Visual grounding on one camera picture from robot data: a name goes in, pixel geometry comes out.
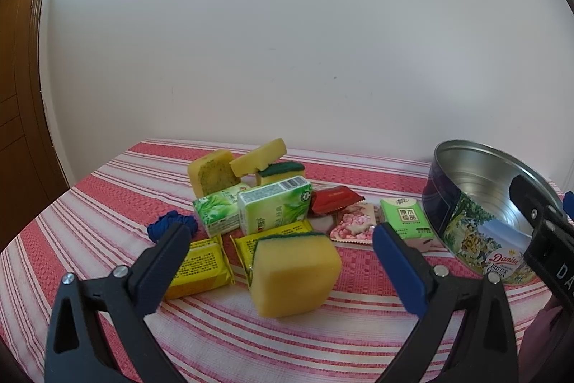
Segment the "worn yellow sponge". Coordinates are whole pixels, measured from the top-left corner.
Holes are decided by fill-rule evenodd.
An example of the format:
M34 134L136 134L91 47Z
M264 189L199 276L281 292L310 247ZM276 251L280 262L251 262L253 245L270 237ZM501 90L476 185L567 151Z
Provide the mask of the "worn yellow sponge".
M230 151L218 150L192 161L188 165L188 176L194 196L202 198L238 184L240 179L231 170L233 159Z

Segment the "yellow sponge green top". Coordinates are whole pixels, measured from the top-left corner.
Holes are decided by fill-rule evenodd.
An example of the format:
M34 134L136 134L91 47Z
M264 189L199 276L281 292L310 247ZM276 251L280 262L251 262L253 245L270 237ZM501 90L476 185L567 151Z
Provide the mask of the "yellow sponge green top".
M305 165L296 161L279 161L268 165L263 171L258 171L256 181L258 186L265 186L295 176L305 176Z

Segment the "red wedding snack packet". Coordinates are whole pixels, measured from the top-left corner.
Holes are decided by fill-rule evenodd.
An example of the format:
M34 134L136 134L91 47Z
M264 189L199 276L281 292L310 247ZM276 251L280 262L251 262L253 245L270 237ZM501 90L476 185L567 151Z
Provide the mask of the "red wedding snack packet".
M309 210L313 216L327 216L363 201L365 198L346 186L313 191Z

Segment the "blue cloth ball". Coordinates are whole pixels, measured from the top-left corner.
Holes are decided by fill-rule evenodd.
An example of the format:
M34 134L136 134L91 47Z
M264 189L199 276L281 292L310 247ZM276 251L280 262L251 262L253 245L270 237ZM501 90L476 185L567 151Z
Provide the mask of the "blue cloth ball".
M160 216L157 218L157 221L154 221L147 226L149 239L152 242L157 243L160 238L170 229L171 225L174 224L185 225L191 233L191 238L194 238L198 233L198 222L194 216L183 215L175 210L172 210Z

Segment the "small green tissue pack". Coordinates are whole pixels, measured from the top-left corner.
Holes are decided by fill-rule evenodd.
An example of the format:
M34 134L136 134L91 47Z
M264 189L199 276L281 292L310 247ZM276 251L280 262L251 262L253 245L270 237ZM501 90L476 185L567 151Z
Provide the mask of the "small green tissue pack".
M209 237L223 235L240 227L237 198L249 191L248 184L239 183L193 201L194 211Z

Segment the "yellow snack packet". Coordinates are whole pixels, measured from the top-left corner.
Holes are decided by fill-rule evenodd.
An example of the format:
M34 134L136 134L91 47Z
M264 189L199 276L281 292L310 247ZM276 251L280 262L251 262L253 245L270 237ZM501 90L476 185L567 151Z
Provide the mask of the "yellow snack packet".
M239 262L243 267L247 285L251 286L253 276L253 258L257 243L265 238L281 235L295 235L302 233L313 232L313 228L309 221L295 221L289 225L282 225L278 228L271 228L254 234L245 235L242 237L234 237L231 239L235 247Z
M221 235L190 244L164 300L202 294L235 283Z

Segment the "pink patterned candy packet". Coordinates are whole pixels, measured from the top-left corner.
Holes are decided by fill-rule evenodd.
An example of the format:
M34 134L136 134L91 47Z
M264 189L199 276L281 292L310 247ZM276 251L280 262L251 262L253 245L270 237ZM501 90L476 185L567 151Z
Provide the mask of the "pink patterned candy packet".
M376 206L369 202L359 202L337 214L336 225L329 236L336 242L371 245L377 222Z

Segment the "large green tissue pack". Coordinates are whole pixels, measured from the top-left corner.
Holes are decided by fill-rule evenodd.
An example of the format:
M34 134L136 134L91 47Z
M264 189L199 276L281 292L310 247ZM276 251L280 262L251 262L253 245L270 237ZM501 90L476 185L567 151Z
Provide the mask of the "large green tissue pack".
M302 176L242 191L237 196L242 233L251 235L302 221L309 211L311 195L312 184Z

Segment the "light green tissue pack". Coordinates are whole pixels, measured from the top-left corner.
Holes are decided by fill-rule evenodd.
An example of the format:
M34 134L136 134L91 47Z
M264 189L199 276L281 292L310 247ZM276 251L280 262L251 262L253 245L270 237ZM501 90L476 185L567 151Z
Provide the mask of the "light green tissue pack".
M404 241L428 241L434 234L425 213L414 198L380 200L383 219Z

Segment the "round butter cookie tin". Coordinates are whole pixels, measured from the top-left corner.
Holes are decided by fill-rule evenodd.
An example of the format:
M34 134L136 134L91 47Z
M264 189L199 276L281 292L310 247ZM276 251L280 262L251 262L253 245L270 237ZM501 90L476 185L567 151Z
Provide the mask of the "round butter cookie tin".
M494 272L509 285L536 278L523 259L533 228L510 199L517 176L561 208L559 194L532 168L504 151L467 140L437 145L422 195L431 228L447 250L478 275Z

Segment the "brown wooden door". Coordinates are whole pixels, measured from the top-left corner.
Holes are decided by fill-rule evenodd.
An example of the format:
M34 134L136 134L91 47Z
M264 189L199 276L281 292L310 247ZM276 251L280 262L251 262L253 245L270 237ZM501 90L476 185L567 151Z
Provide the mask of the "brown wooden door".
M1 0L1 247L68 188L40 77L43 0Z

